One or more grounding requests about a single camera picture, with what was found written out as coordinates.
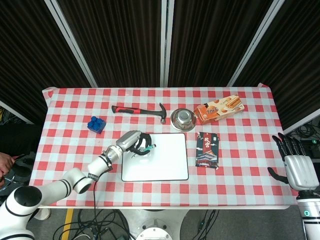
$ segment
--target blue toy block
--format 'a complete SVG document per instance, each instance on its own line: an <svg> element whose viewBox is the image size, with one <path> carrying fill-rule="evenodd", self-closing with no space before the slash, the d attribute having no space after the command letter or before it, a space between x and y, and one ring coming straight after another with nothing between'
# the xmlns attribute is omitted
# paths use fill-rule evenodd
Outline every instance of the blue toy block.
<svg viewBox="0 0 320 240"><path fill-rule="evenodd" d="M88 122L88 129L98 134L102 132L105 126L106 126L106 122L101 118L98 118L95 116L91 117L91 121Z"/></svg>

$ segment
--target whiteboard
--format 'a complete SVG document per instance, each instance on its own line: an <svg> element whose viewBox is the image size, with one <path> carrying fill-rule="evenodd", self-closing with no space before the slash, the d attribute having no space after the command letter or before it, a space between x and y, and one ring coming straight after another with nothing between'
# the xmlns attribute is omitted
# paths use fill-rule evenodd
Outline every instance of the whiteboard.
<svg viewBox="0 0 320 240"><path fill-rule="evenodd" d="M139 156L125 152L122 156L122 180L136 181L173 181L187 180L188 160L186 137L183 133L150 134L152 148L147 155Z"/></svg>

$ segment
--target stainless steel bowl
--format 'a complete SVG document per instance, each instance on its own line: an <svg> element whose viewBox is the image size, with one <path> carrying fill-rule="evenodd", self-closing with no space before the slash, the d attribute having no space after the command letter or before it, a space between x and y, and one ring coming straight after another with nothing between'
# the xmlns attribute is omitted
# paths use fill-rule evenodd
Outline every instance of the stainless steel bowl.
<svg viewBox="0 0 320 240"><path fill-rule="evenodd" d="M171 114L171 125L173 128L188 132L196 126L196 115L186 108L178 108Z"/></svg>

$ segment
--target black curtain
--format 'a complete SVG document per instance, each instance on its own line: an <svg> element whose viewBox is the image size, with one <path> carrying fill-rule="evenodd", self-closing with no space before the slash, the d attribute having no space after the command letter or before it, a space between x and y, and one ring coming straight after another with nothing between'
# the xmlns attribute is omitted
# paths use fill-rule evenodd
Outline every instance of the black curtain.
<svg viewBox="0 0 320 240"><path fill-rule="evenodd" d="M168 85L229 82L272 0L175 0Z"/></svg>
<svg viewBox="0 0 320 240"><path fill-rule="evenodd" d="M286 0L235 86L270 86L283 129L320 109L320 1Z"/></svg>
<svg viewBox="0 0 320 240"><path fill-rule="evenodd" d="M90 87L45 2L0 1L0 101L44 122L42 90Z"/></svg>
<svg viewBox="0 0 320 240"><path fill-rule="evenodd" d="M59 0L100 87L159 87L161 0Z"/></svg>

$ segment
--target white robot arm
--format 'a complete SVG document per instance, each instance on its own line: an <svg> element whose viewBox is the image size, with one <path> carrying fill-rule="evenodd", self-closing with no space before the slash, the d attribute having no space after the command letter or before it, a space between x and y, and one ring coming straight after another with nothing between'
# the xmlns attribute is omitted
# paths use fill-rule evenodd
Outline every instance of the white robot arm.
<svg viewBox="0 0 320 240"><path fill-rule="evenodd" d="M141 131L129 131L99 155L88 166L86 176L78 168L67 171L62 179L43 186L21 186L15 189L0 207L0 240L34 240L35 236L26 225L33 212L40 206L48 206L66 198L72 190L86 192L94 181L112 170L112 162L122 158L126 151L146 154L138 150L143 139L151 145L151 138Z"/></svg>
<svg viewBox="0 0 320 240"><path fill-rule="evenodd" d="M308 240L320 238L320 196L314 192L319 186L317 174L309 156L306 156L304 147L297 139L278 133L281 140L275 140L284 163L286 176L277 175L272 168L268 171L276 180L289 184L298 191L296 198L300 215L303 219Z"/></svg>

